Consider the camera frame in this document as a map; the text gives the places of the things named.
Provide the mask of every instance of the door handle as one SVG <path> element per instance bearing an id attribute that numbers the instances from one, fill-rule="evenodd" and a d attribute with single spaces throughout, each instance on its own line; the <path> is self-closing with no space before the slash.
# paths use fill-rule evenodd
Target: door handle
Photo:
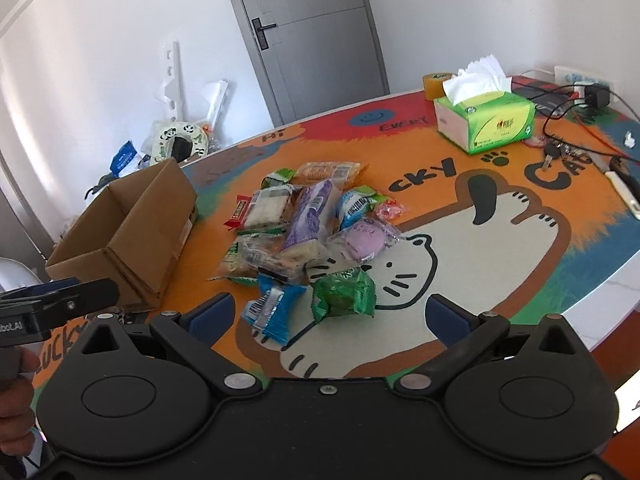
<path id="1" fill-rule="evenodd" d="M 278 26 L 278 24 L 270 23 L 269 25 L 263 26 L 260 18 L 255 18 L 251 20 L 251 24 L 254 26 L 255 35 L 258 38 L 258 44 L 260 45 L 260 50 L 267 50 L 269 48 L 269 43 L 267 42 L 267 37 L 264 31 L 269 30 L 270 28 L 275 28 Z"/>

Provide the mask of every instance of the white tissue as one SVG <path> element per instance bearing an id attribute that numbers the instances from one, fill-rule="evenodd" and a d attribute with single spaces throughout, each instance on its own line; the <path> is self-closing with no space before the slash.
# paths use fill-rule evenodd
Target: white tissue
<path id="1" fill-rule="evenodd" d="M 511 78 L 505 75 L 500 63 L 491 54 L 470 63 L 466 70 L 458 70 L 458 76 L 445 81 L 443 86 L 445 94 L 455 106 L 489 92 L 511 93 Z"/>

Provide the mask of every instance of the blue gripper pad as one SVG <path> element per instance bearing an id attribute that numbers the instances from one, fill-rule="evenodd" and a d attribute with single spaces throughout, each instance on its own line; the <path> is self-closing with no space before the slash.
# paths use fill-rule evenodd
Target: blue gripper pad
<path id="1" fill-rule="evenodd" d="M 42 283 L 41 285 L 25 286 L 0 294 L 0 300 L 19 300 L 30 296 L 43 296 L 54 290 L 62 290 L 63 288 L 79 285 L 79 283 L 80 280 L 77 278 L 67 278 L 66 280 L 57 280 L 56 282 Z"/>
<path id="2" fill-rule="evenodd" d="M 198 341 L 213 346 L 236 320 L 236 302 L 228 292 L 222 292 L 182 314 L 178 324 Z"/>
<path id="3" fill-rule="evenodd" d="M 447 348 L 471 334 L 480 324 L 477 316 L 440 294 L 429 297 L 425 314 L 427 327 Z"/>

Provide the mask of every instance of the wall outlet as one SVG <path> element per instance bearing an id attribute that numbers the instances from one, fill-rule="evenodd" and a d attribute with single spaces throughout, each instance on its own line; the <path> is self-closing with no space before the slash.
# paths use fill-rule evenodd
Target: wall outlet
<path id="1" fill-rule="evenodd" d="M 599 84 L 608 87 L 610 90 L 616 91 L 616 84 L 614 81 L 601 77 L 597 74 L 586 72 L 577 68 L 569 68 L 567 66 L 556 66 L 556 84 L 558 86 L 571 85 L 573 83 L 591 83 Z M 618 99 L 615 96 L 611 96 L 611 102 L 616 102 Z"/>

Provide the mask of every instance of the round table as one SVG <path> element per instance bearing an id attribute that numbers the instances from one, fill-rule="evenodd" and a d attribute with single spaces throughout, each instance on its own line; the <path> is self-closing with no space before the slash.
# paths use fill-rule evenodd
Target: round table
<path id="1" fill-rule="evenodd" d="M 536 118 L 537 133 L 543 120 Z M 608 108 L 582 121 L 569 115 L 548 129 L 606 151 L 597 137 L 622 149 L 628 130 L 640 136 L 640 125 Z M 184 170 L 198 193 L 200 219 L 162 309 L 186 312 L 231 292 L 236 320 L 213 349 L 260 378 L 397 377 L 443 349 L 424 317 L 436 292 L 473 313 L 494 310 L 515 323 L 562 313 L 593 349 L 640 301 L 640 222 L 587 156 L 556 160 L 548 171 L 543 159 L 542 150 L 523 143 L 467 155 L 437 132 L 433 103 L 421 92 L 335 110 L 229 147 Z M 236 196 L 250 196 L 280 168 L 324 160 L 366 163 L 363 183 L 408 207 L 396 222 L 407 240 L 368 270 L 378 289 L 375 318 L 315 324 L 308 292 L 293 311 L 292 341 L 283 347 L 240 319 L 257 289 L 208 280 L 234 240 L 224 222 Z M 632 171 L 640 176 L 633 165 Z M 330 272 L 331 263 L 323 267 L 319 272 Z M 36 386 L 84 323 L 54 334 Z"/>

